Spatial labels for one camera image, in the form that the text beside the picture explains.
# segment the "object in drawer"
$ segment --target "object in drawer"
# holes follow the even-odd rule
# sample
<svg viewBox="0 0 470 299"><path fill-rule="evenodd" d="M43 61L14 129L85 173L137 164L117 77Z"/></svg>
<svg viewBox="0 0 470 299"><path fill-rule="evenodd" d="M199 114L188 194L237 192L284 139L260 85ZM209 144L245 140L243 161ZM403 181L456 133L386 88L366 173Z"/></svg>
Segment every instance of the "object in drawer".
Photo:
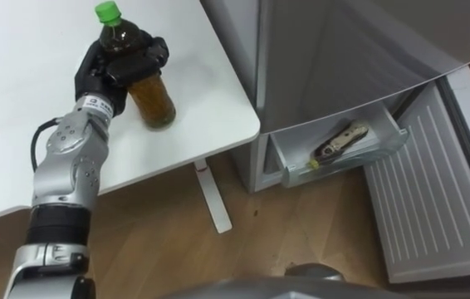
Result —
<svg viewBox="0 0 470 299"><path fill-rule="evenodd" d="M309 166L318 169L321 165L333 163L344 154L345 150L363 139L368 134L368 128L368 124L364 121L351 121L345 129L315 149L313 158L309 160Z"/></svg>

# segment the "black cable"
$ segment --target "black cable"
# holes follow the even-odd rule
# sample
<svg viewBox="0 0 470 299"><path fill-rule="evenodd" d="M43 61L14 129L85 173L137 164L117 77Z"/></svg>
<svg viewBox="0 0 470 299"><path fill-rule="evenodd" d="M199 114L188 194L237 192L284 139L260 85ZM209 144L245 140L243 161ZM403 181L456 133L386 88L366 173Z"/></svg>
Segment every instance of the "black cable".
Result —
<svg viewBox="0 0 470 299"><path fill-rule="evenodd" d="M36 143L37 140L39 139L39 134L42 133L42 131L54 126L58 125L58 119L53 118L52 120L49 120L48 122L43 123L40 125L36 132L34 133L34 136L32 137L32 142L30 143L30 160L32 161L32 170L36 171L37 169L37 161L36 161Z"/></svg>

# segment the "table leg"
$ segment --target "table leg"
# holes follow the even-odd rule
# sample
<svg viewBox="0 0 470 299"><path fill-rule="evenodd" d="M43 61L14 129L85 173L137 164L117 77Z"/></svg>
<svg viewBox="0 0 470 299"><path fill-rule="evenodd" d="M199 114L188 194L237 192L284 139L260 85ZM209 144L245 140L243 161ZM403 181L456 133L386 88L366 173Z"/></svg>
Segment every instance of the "table leg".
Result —
<svg viewBox="0 0 470 299"><path fill-rule="evenodd" d="M218 192L217 183L215 183L211 169L208 167L205 159L194 162L194 168L198 176L198 181L200 182L200 187L202 188L203 196L205 197L205 202L208 204L211 218L213 219L218 233L227 232L232 229L232 222L229 219L228 211L226 211L226 207L222 201L222 196L220 196L220 192Z"/></svg>

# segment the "refrigerator shelf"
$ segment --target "refrigerator shelf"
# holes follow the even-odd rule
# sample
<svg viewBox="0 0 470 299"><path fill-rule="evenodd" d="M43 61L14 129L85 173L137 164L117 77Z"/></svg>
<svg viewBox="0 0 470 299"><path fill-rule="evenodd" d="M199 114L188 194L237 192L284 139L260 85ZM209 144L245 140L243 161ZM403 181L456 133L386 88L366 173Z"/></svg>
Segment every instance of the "refrigerator shelf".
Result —
<svg viewBox="0 0 470 299"><path fill-rule="evenodd" d="M364 120L369 126L368 134L338 159L318 169L310 167L308 162L314 149L352 120ZM386 108L376 104L279 131L271 139L282 169L282 184L293 187L383 158L398 150L408 137L408 131L398 127Z"/></svg>

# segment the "refrigerator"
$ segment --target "refrigerator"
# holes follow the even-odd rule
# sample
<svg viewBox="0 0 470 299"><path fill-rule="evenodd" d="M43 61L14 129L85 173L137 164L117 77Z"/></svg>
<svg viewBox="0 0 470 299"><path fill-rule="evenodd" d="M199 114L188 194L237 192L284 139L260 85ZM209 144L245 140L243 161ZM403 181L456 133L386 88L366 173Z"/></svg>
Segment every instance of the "refrigerator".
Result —
<svg viewBox="0 0 470 299"><path fill-rule="evenodd" d="M470 1L202 3L262 123L232 152L248 192L361 166L389 282L470 277ZM367 136L310 167L352 120Z"/></svg>

